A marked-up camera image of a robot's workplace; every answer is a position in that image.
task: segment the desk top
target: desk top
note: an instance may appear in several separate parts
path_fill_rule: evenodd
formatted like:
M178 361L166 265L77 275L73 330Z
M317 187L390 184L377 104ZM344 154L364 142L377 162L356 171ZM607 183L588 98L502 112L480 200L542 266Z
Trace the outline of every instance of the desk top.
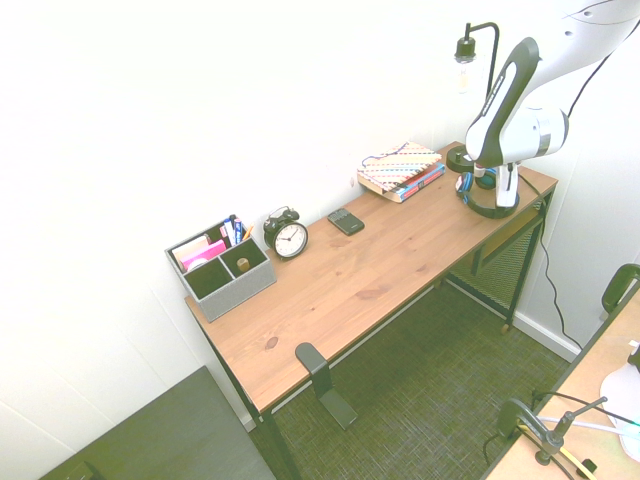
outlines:
M640 340L640 293L629 301L593 345L582 361L558 389L560 392L594 401L600 398L600 386L609 373L627 362L631 353L629 342ZM560 418L567 410L574 411L579 405L570 400L552 397L539 415ZM588 411L578 420L613 426L609 419L595 410ZM618 435L572 426L565 436L564 447L578 460L590 458L598 466L594 475L599 480L637 480L640 478L640 463L627 456L622 450ZM506 455L496 465L487 480L566 480L564 473L551 463L547 467L534 459L537 448L526 438L519 438ZM575 467L556 455L575 478Z
M456 145L439 152L443 160ZM520 173L542 195L555 187L551 177L527 168ZM538 197L524 182L514 215L478 215L457 197L457 175L446 172L401 204L366 191L345 206L365 223L351 237L326 218L313 223L299 257L282 262L267 252L275 284L212 323L187 298L260 412L309 379L295 356L300 343L335 359L489 237L508 236L518 222L535 216L529 207ZM473 195L478 203L495 205L492 191L476 187Z

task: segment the stack of books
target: stack of books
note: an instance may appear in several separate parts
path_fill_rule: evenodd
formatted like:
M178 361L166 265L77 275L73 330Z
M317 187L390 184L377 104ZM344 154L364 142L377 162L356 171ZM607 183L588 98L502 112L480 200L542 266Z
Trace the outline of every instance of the stack of books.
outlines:
M358 181L396 203L402 203L444 174L442 156L414 142L365 158Z

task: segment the clock hands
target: clock hands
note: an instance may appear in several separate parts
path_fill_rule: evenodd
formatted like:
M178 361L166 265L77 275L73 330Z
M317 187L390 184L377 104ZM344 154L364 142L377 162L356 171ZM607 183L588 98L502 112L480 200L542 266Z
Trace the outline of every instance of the clock hands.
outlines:
M286 240L287 242L290 242L290 241L291 241L291 239L292 239L293 237L295 237L295 236L296 236L296 234L297 234L299 231L300 231L300 230L296 230L295 232L293 232L293 235L291 235L289 238L283 238L283 240Z

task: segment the pencil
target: pencil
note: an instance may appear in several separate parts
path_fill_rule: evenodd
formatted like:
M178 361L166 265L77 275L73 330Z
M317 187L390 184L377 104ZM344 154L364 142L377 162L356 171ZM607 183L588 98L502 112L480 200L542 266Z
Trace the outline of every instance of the pencil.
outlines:
M249 238L249 235L251 234L251 230L253 230L253 223L251 225L249 225L249 228L247 229L247 231L244 234L244 237L242 237L242 241L244 242L247 238Z

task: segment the lamp base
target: lamp base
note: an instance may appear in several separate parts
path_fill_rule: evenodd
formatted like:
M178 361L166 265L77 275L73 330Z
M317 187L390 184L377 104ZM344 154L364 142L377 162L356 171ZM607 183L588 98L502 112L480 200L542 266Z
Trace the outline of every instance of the lamp base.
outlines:
M473 173L473 162L464 158L466 154L467 149L464 145L453 147L447 152L447 168L458 173Z

